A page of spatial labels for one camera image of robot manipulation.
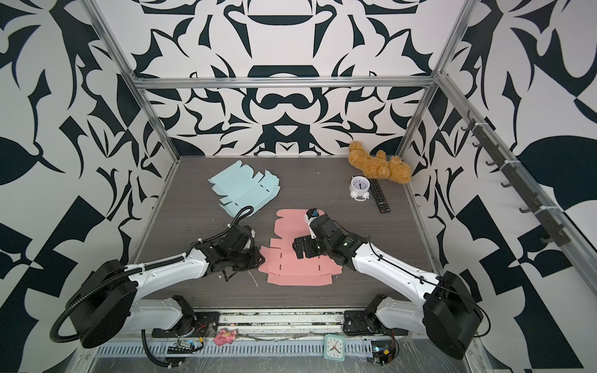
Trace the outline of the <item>pink paper box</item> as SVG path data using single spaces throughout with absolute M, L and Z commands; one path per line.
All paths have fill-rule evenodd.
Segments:
M 299 259 L 292 248 L 294 239 L 310 236 L 306 222 L 306 210 L 283 209 L 277 212 L 275 238 L 269 246 L 260 249 L 264 264 L 259 271 L 267 275 L 267 281 L 281 286 L 325 286 L 333 283 L 333 277 L 342 273 L 342 267 L 327 256 Z

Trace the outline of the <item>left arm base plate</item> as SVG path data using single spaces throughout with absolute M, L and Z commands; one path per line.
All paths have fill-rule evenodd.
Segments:
M 214 337 L 219 327 L 219 312 L 196 312 L 183 315 L 171 329 L 153 329 L 153 338 Z

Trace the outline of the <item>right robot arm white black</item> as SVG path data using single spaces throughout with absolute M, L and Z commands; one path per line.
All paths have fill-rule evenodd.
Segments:
M 411 305 L 399 306 L 390 297 L 379 297 L 369 305 L 374 320 L 386 329 L 424 334 L 449 357 L 465 357 L 487 316 L 458 275 L 413 267 L 383 252 L 369 238 L 344 230 L 316 209 L 306 212 L 305 221 L 309 235 L 292 244 L 299 259 L 328 256 L 337 265 L 381 281 Z

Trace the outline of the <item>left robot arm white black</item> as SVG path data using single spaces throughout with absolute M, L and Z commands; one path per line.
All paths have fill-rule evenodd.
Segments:
M 105 262 L 67 302 L 50 329 L 50 339 L 55 343 L 77 340 L 84 348 L 94 348 L 124 331 L 161 329 L 176 337 L 189 336 L 199 322 L 185 297 L 150 296 L 175 284 L 222 274 L 227 268 L 237 273 L 263 262 L 255 232 L 248 225 L 230 226 L 217 239 L 151 263 Z

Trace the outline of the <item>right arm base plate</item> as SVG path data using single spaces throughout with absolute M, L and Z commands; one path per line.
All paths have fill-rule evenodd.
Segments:
M 375 315 L 362 310 L 345 311 L 342 330 L 344 334 L 351 337 L 375 335 L 407 336 L 409 334 L 405 329 L 389 329 L 385 327 Z

